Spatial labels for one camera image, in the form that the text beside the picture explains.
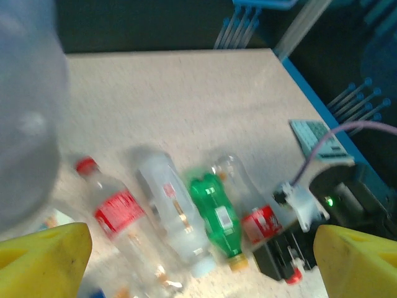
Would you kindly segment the blue aluminium table side rail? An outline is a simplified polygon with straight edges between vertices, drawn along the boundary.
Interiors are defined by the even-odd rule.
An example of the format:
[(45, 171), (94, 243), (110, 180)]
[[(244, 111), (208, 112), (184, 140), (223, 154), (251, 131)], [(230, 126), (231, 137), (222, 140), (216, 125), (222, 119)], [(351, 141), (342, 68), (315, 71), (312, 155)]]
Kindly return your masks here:
[[(298, 87), (303, 91), (304, 95), (311, 102), (312, 106), (316, 109), (316, 111), (319, 113), (319, 115), (322, 117), (325, 123), (328, 124), (330, 128), (334, 128), (338, 126), (339, 124), (337, 123), (337, 120), (330, 113), (330, 111), (328, 110), (326, 105), (321, 101), (318, 95), (313, 91), (311, 86), (307, 83), (307, 81), (297, 70), (294, 64), (288, 58), (282, 60), (281, 64), (288, 71), (292, 79), (297, 83)], [(383, 99), (381, 103), (379, 103), (379, 105), (374, 107), (372, 110), (365, 112), (365, 114), (368, 114), (370, 112), (372, 113), (368, 117), (368, 120), (377, 120), (378, 122), (381, 121), (381, 116), (380, 116), (381, 110), (386, 109), (390, 105), (397, 106), (397, 104), (393, 104), (389, 98)], [(342, 132), (338, 135), (337, 138), (342, 143), (342, 145), (347, 150), (347, 152), (354, 157), (354, 160), (356, 162), (362, 162), (369, 165), (369, 162), (365, 159), (363, 154), (355, 146), (355, 144), (353, 143), (353, 141), (351, 140), (351, 138), (348, 136), (347, 133)], [(373, 162), (372, 165), (377, 166), (377, 170), (378, 170), (377, 174), (381, 174), (380, 177), (383, 178), (384, 182), (386, 182), (386, 184), (389, 187), (395, 186), (397, 189), (397, 167), (393, 170), (393, 172), (391, 172), (391, 171), (387, 171), (384, 166), (381, 167), (380, 164), (376, 164), (375, 162)]]

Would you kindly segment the clear bottle pale cap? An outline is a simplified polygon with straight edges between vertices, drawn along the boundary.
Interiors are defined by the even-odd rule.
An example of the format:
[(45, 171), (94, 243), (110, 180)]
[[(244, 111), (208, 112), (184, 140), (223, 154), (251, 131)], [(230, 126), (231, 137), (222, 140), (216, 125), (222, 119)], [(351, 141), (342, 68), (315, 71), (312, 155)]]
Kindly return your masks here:
[(161, 151), (146, 155), (137, 168), (136, 179), (166, 232), (166, 243), (189, 267), (192, 276), (201, 278), (215, 269), (204, 221), (171, 157)]

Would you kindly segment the green bottle yellow cap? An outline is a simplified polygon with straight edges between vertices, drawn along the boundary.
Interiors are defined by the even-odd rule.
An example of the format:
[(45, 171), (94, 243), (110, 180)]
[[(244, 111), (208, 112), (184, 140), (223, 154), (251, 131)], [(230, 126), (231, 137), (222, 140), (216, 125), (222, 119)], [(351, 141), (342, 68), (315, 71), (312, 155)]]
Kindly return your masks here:
[(205, 222), (207, 237), (223, 253), (230, 270), (237, 272), (247, 268), (241, 222), (221, 179), (213, 173), (193, 178), (189, 183), (189, 193)]

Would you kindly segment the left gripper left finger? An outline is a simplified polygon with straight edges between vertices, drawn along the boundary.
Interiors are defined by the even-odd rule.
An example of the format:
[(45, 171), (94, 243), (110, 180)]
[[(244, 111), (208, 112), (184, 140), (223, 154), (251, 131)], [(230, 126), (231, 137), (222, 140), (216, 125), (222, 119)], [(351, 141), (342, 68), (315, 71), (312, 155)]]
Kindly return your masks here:
[(0, 298), (77, 298), (91, 252), (82, 222), (0, 242)]

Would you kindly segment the small cola bottle red cap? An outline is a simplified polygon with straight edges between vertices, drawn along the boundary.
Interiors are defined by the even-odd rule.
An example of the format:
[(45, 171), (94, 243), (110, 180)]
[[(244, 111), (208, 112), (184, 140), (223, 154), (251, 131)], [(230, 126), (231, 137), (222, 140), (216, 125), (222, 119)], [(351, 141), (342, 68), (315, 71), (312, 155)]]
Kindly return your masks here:
[[(282, 224), (275, 215), (275, 201), (264, 197), (251, 181), (241, 160), (233, 154), (219, 157), (212, 165), (212, 171), (222, 180), (243, 228), (248, 248), (253, 252), (261, 244), (282, 232)], [(299, 281), (286, 281), (297, 284)]]
[(89, 188), (92, 216), (128, 261), (141, 293), (147, 298), (174, 298), (183, 292), (186, 272), (126, 185), (104, 174), (89, 156), (77, 161), (75, 170)]

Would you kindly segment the bin with clear plastic liner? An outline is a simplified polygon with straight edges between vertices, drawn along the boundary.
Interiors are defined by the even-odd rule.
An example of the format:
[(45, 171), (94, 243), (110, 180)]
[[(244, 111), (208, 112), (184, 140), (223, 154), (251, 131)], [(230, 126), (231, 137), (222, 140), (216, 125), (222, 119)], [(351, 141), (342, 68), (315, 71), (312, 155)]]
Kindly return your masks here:
[(55, 0), (0, 0), (0, 239), (34, 230), (48, 205), (68, 95)]

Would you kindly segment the teal desk calculator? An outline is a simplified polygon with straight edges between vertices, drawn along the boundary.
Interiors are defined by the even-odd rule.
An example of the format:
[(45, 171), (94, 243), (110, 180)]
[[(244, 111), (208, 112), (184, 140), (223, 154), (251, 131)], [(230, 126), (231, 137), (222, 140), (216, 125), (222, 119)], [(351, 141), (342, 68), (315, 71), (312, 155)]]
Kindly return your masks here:
[[(328, 126), (318, 120), (289, 120), (289, 125), (305, 157), (310, 156), (316, 144), (329, 131)], [(328, 164), (354, 160), (336, 137), (325, 141), (317, 152), (316, 159)]]

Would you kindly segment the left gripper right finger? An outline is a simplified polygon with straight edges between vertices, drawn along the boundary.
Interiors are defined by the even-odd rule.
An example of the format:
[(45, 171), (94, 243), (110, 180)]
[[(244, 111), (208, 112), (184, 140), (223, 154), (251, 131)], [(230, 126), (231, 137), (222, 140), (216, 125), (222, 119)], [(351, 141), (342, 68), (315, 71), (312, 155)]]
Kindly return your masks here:
[(314, 257), (329, 298), (397, 298), (397, 242), (321, 225)]

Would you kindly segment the aluminium frame post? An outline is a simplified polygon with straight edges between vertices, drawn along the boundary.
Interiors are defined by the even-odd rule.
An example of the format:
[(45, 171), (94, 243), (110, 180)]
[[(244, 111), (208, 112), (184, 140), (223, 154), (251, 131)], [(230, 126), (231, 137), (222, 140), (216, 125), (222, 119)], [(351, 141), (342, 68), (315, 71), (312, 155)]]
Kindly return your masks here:
[(308, 0), (274, 48), (280, 61), (296, 49), (333, 0)]

